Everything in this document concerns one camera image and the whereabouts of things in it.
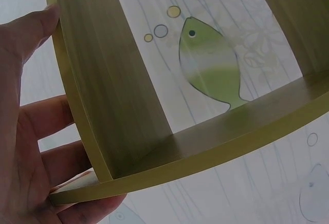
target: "bubble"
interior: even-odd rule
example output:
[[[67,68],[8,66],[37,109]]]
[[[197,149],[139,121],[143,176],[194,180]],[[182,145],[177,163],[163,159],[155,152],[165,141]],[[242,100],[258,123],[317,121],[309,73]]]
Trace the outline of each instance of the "bubble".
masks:
[[[151,42],[153,40],[153,36],[151,34],[146,34],[144,36],[144,41],[146,41],[147,43]]]
[[[157,25],[154,28],[154,34],[157,38],[163,38],[168,34],[168,27],[165,25]]]
[[[171,6],[167,10],[167,15],[172,18],[179,17],[181,13],[181,10],[178,6]]]
[[[311,133],[307,138],[307,145],[313,147],[318,142],[318,135],[316,133]]]

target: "green fish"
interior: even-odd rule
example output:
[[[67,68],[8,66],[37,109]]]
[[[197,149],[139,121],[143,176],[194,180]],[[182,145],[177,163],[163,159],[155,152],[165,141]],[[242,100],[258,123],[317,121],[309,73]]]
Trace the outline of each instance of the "green fish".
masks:
[[[179,41],[179,61],[188,82],[203,94],[230,104],[245,103],[240,97],[240,70],[236,54],[221,33],[189,17]]]

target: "circle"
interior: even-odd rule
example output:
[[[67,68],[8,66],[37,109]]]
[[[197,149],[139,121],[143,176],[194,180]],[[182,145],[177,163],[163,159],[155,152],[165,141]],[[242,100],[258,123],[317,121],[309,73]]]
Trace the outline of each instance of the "circle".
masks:
[[[311,133],[308,137],[307,137],[307,145],[309,147],[313,147],[314,145],[316,145],[318,142],[318,135],[316,133]]]
[[[117,212],[115,214],[115,217],[118,219],[118,220],[124,220],[124,214],[122,214],[121,212]]]
[[[196,36],[196,32],[195,32],[195,30],[190,30],[189,31],[189,37],[190,38],[194,38]]]
[[[144,36],[144,41],[146,41],[147,43],[151,42],[153,40],[153,36],[151,34],[146,34]]]
[[[179,17],[181,13],[181,10],[178,6],[171,6],[167,10],[167,15],[172,18]]]
[[[154,28],[154,34],[157,38],[163,38],[168,34],[168,27],[165,25],[157,25]]]

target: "shelf board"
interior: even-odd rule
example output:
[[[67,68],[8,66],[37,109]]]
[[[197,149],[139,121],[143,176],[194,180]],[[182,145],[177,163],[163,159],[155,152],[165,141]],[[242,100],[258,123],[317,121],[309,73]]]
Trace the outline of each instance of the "shelf board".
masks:
[[[99,183],[95,173],[50,195],[67,204],[133,192],[183,178],[257,150],[329,111],[329,72],[302,77],[259,99],[170,135],[131,171]]]

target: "fingernail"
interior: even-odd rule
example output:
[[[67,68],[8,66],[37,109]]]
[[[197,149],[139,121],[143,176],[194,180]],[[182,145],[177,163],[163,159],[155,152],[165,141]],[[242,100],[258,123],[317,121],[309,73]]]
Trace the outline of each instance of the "fingernail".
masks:
[[[54,4],[49,4],[48,6],[46,6],[46,8],[45,8],[44,10],[49,10],[49,9],[55,7],[55,6],[56,6],[56,3],[54,3]]]

